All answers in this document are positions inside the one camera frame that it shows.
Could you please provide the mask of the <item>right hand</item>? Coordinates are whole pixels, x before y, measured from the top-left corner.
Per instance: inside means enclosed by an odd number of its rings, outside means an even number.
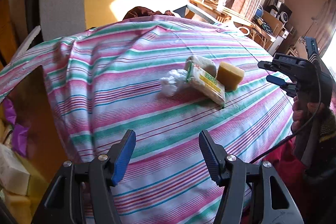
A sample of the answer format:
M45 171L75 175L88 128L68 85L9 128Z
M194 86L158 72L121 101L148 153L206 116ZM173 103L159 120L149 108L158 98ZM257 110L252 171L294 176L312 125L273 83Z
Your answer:
M308 102L307 103L307 111L310 114L314 114L317 111L317 114L320 114L324 111L325 105L323 103L314 103L314 102ZM307 113L302 110L301 108L301 102L299 101L298 97L294 97L294 104L292 106L293 115L292 120L293 123L291 124L291 131L292 133L295 133L299 130L299 128L305 123Z

